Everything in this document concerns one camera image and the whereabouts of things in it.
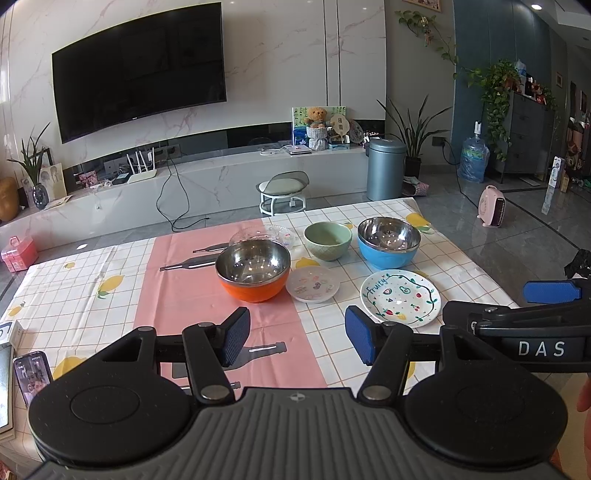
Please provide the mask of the person's hand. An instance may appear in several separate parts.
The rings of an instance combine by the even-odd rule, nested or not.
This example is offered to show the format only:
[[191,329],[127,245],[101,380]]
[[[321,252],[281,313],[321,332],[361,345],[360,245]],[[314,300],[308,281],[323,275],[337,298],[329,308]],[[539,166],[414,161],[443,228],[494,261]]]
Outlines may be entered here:
[[585,412],[591,407],[591,379],[588,378],[578,397],[577,401],[577,411],[578,412]]

